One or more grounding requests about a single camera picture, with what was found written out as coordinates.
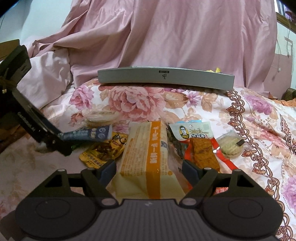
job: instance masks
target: gray plastic bar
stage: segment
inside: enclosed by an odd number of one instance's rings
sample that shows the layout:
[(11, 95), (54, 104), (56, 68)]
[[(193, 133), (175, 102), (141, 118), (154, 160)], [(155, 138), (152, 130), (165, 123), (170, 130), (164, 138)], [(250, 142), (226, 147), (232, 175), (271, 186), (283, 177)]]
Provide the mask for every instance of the gray plastic bar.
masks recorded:
[(99, 82), (110, 83), (158, 83), (206, 87), (230, 91), (234, 75), (194, 69), (163, 67), (124, 67), (98, 71)]

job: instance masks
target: wooden frame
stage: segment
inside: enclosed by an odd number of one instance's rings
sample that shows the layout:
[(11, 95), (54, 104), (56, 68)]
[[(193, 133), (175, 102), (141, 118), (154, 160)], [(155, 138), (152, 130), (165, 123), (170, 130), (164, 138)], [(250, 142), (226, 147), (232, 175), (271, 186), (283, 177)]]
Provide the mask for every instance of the wooden frame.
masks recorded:
[(279, 14), (278, 12), (276, 13), (276, 19), (286, 28), (291, 28), (291, 31), (296, 34), (296, 24), (292, 23), (289, 19), (286, 19), (283, 15)]

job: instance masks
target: orange and white snack package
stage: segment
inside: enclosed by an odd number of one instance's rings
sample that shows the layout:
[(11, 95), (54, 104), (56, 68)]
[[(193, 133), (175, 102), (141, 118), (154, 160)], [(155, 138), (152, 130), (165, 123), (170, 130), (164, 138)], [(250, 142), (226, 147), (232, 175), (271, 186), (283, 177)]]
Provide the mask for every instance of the orange and white snack package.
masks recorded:
[(182, 199), (185, 195), (168, 167), (166, 126), (160, 121), (137, 123), (112, 180), (116, 199)]

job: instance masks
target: blue snack wrapper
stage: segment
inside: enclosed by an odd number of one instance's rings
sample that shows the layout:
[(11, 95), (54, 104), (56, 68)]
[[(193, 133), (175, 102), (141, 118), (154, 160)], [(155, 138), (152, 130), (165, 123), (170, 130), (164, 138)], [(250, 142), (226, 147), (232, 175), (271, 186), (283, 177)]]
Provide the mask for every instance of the blue snack wrapper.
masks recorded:
[(64, 141), (104, 142), (112, 138), (112, 126), (82, 127), (75, 131), (59, 133), (58, 136)]
[(178, 121), (177, 123), (201, 123), (202, 120)]

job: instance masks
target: bed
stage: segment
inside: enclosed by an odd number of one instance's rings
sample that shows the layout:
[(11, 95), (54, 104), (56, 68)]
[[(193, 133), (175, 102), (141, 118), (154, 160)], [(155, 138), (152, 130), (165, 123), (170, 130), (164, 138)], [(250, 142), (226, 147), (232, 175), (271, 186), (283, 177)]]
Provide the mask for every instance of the bed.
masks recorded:
[[(232, 162), (282, 207), (284, 219), (277, 237), (295, 240), (296, 110), (263, 97), (263, 82), (274, 57), (276, 16), (273, 1), (250, 2), (233, 0), (232, 6), (246, 9), (254, 17), (234, 11), (217, 28), (216, 21), (223, 18), (221, 10), (227, 11), (229, 2), (186, 1), (181, 7), (178, 1), (171, 1), (174, 8), (168, 11), (165, 1), (156, 0), (149, 4), (121, 1), (115, 5), (109, 1), (73, 1), (58, 33), (27, 44), (32, 70), (18, 89), (61, 131), (77, 129), (85, 116), (96, 110), (120, 112), (113, 127), (123, 133), (128, 133), (131, 122), (159, 118), (169, 123), (210, 121), (215, 137), (235, 130), (252, 148)], [(207, 27), (198, 27), (198, 34), (190, 32), (184, 37), (188, 29), (180, 19), (186, 19), (188, 14), (180, 8), (189, 12), (198, 9), (198, 14), (191, 15), (191, 23), (202, 19), (196, 16), (206, 17), (210, 11), (218, 14), (217, 20), (207, 20)], [(167, 21), (157, 24), (160, 17)], [(181, 28), (176, 28), (171, 38), (164, 34), (178, 24)], [(216, 38), (210, 38), (209, 32), (216, 33)], [(224, 92), (181, 85), (100, 84), (98, 69), (122, 66), (201, 70), (219, 67), (235, 75), (236, 87)], [(35, 148), (32, 138), (23, 137), (0, 154), (2, 223), (56, 169), (78, 173), (86, 168), (78, 157), (83, 148), (68, 157), (58, 152), (42, 154)], [(221, 164), (221, 172), (230, 170)]]
[[(100, 85), (92, 79), (43, 108), (45, 116), (62, 131), (80, 126), (90, 111), (116, 110), (122, 117), (114, 131), (127, 133), (129, 122), (210, 121), (215, 137), (235, 130), (252, 147), (232, 162), (251, 176), (281, 205), (283, 223), (277, 233), (293, 240), (296, 232), (296, 125), (295, 109), (276, 104), (247, 88), (223, 92), (186, 86)], [(77, 173), (86, 168), (76, 149), (64, 157), (58, 152), (35, 151), (25, 137), (1, 154), (0, 215), (3, 218), (56, 169)], [(227, 166), (221, 171), (230, 173)]]

